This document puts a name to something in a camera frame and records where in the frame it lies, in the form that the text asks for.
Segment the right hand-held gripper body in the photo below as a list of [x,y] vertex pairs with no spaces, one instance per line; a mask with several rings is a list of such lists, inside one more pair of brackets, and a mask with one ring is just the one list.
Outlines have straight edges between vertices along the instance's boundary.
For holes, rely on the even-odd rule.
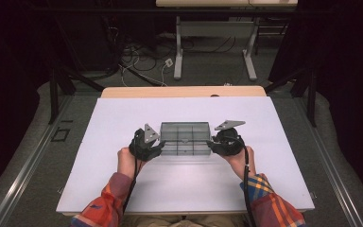
[[238,154],[245,147],[245,142],[238,134],[236,127],[244,124],[245,121],[225,120],[216,126],[217,134],[212,140],[212,152],[221,156]]

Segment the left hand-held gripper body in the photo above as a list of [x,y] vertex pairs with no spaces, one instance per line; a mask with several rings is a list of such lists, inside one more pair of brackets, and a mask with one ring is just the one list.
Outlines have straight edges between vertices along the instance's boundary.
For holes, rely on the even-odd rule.
[[130,142],[130,153],[143,162],[148,162],[159,156],[162,151],[157,149],[155,143],[160,140],[160,135],[149,124],[145,124],[143,129],[138,129]]

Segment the clear plastic compartment box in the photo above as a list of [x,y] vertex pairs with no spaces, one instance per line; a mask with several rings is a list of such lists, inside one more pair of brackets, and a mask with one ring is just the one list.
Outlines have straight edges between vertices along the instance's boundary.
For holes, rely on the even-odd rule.
[[195,156],[209,155],[207,142],[211,139],[208,122],[163,122],[161,141],[162,155]]

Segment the person's left hand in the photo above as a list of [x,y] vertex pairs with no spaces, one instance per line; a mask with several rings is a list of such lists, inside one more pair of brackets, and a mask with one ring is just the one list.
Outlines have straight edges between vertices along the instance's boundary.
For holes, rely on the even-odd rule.
[[124,174],[131,179],[133,179],[134,176],[138,174],[146,164],[146,162],[136,160],[128,148],[121,148],[117,152],[117,157],[117,172]]

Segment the person's right hand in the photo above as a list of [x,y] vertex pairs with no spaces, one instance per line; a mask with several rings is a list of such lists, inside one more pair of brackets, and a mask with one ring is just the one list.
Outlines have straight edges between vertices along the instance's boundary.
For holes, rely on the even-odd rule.
[[223,156],[223,159],[231,166],[233,172],[241,179],[244,180],[244,171],[246,166],[245,155],[249,155],[249,173],[248,176],[252,177],[256,174],[254,152],[250,146],[242,148],[241,151],[234,156]]

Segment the person's khaki trousers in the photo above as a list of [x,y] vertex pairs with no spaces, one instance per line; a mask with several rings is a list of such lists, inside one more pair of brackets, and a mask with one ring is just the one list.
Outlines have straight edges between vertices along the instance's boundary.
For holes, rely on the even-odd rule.
[[250,227],[244,215],[125,216],[119,227]]

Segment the black metal stand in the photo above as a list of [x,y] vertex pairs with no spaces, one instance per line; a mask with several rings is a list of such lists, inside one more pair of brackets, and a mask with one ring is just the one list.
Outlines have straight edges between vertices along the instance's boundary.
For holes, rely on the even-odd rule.
[[58,66],[52,69],[51,77],[49,80],[49,88],[50,88],[50,104],[51,104],[51,114],[49,123],[52,124],[60,113],[60,104],[59,104],[59,90],[61,90],[67,95],[72,96],[76,92],[76,87],[72,82],[72,79],[76,79],[81,81],[82,83],[92,87],[98,92],[102,92],[104,87],[95,83],[94,81],[87,79],[82,76],[79,72],[67,67],[67,66]]
[[317,71],[315,68],[300,68],[295,72],[272,82],[265,87],[265,92],[269,93],[276,88],[285,85],[291,80],[295,80],[290,94],[293,97],[302,97],[307,92],[306,116],[313,127],[316,127],[315,121],[315,102],[317,92]]

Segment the white-legged desk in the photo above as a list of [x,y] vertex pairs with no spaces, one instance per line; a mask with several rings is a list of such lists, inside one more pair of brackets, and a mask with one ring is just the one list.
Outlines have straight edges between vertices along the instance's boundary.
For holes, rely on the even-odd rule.
[[[293,9],[298,0],[156,0],[162,8],[199,9],[199,8],[242,8],[249,9]],[[252,16],[251,22],[186,22],[176,17],[176,59],[174,79],[182,77],[182,36],[201,37],[247,37],[248,46],[242,51],[250,80],[257,80],[251,59],[253,45],[259,29],[259,16]]]

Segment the black horizontal bar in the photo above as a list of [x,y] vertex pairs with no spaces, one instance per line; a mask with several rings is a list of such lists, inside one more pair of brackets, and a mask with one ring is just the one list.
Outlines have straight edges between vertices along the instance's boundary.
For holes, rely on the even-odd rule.
[[236,16],[266,16],[266,15],[297,15],[297,16],[319,16],[332,14],[332,10],[242,10],[242,9],[49,9],[33,8],[35,12],[44,13],[88,13],[88,14],[144,14],[144,15],[236,15]]

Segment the aluminium floor rail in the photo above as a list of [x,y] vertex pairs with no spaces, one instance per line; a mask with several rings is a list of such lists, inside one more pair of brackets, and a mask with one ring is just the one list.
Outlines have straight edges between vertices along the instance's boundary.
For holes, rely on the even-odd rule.
[[6,224],[18,200],[22,197],[57,129],[60,118],[72,100],[73,96],[64,96],[60,100],[59,113],[52,123],[49,122],[50,113],[43,108],[48,101],[40,102],[24,138],[0,177],[0,227]]
[[303,121],[305,122],[306,127],[310,131],[311,136],[315,141],[321,165],[328,177],[338,203],[350,227],[363,227],[363,219],[359,215],[346,185],[337,172],[336,166],[333,163],[333,160],[331,159],[331,156],[329,155],[329,152],[320,137],[318,129],[314,127],[307,118],[306,108],[303,101],[300,98],[295,98],[294,102]]

